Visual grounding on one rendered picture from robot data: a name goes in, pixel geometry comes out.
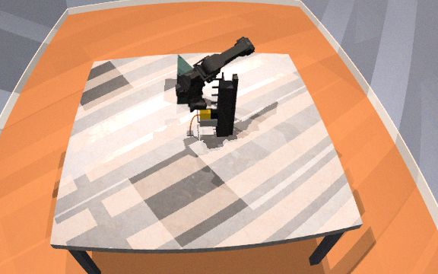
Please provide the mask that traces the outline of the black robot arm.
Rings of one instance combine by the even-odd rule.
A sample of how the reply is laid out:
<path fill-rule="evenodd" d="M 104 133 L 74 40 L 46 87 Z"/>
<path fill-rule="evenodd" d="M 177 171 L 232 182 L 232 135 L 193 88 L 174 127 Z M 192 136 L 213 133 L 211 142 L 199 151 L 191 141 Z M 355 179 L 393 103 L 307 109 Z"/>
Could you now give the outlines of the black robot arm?
<path fill-rule="evenodd" d="M 176 84 L 176 96 L 181 98 L 188 95 L 192 96 L 192 86 L 197 83 L 212 83 L 212 78 L 216 78 L 221 73 L 221 68 L 238 56 L 249 56 L 254 53 L 256 48 L 248 37 L 241 37 L 236 44 L 226 49 L 221 54 L 207 55 L 205 58 L 193 64 L 193 69 L 179 76 L 179 84 Z M 198 65 L 202 62 L 200 65 Z"/>

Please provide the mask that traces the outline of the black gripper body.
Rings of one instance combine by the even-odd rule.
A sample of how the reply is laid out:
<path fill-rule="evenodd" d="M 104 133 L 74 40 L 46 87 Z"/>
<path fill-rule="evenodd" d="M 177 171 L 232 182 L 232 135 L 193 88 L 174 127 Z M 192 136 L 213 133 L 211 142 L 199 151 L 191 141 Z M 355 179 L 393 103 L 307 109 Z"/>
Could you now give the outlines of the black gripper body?
<path fill-rule="evenodd" d="M 207 107 L 205 100 L 199 97 L 199 95 L 203 95 L 203 87 L 205 87 L 205 82 L 192 86 L 192 99 L 190 100 L 190 108 L 192 110 L 205 110 Z"/>

